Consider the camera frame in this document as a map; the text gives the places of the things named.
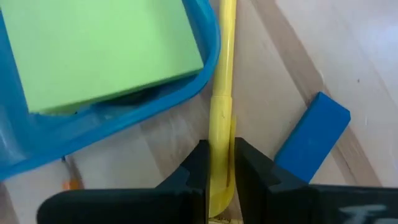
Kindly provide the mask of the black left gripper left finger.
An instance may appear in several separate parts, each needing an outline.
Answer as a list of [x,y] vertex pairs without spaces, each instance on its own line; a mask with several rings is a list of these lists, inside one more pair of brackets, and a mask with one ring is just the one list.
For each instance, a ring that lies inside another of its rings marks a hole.
[[201,140],[158,186],[69,190],[48,198],[38,224],[208,224],[210,147]]

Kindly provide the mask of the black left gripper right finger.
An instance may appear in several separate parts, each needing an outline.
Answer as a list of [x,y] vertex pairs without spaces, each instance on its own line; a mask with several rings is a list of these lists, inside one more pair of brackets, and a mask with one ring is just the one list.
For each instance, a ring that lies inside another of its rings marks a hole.
[[244,224],[398,224],[398,189],[308,184],[235,139]]

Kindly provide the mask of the blue rectangular eraser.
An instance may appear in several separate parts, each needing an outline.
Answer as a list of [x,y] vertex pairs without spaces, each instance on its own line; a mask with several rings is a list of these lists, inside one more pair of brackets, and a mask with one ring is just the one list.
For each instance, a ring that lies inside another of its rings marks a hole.
[[317,93],[274,162],[309,183],[350,121],[349,110],[326,94]]

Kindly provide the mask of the yellow highlighter pen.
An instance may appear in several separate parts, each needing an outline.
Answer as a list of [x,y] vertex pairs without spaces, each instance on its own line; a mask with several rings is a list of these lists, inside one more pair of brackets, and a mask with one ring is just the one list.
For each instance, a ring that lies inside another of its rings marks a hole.
[[208,142],[210,145],[210,218],[221,214],[234,197],[234,137],[232,114],[234,36],[237,0],[220,0],[221,50],[213,80]]

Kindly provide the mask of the green sticky note pad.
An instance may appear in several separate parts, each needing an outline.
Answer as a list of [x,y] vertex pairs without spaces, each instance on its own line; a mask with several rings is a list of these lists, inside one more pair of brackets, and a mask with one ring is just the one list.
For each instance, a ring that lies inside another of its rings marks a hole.
[[203,68],[182,0],[0,0],[29,112],[89,103]]

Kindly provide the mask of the orange pencil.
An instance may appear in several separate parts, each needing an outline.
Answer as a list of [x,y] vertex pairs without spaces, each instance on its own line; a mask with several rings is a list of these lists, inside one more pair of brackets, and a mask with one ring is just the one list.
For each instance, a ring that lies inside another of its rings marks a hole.
[[74,158],[72,158],[72,156],[63,156],[61,161],[65,165],[69,175],[69,178],[63,184],[63,188],[65,190],[84,189],[83,181]]

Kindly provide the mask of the blue plastic bin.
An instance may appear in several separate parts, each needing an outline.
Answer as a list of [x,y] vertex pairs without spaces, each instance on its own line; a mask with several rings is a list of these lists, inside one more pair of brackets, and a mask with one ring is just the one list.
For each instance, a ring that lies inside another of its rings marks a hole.
[[0,182],[59,160],[197,95],[218,62],[220,28],[209,0],[182,3],[205,63],[203,70],[155,88],[154,95],[140,103],[98,103],[70,116],[28,112],[0,10]]

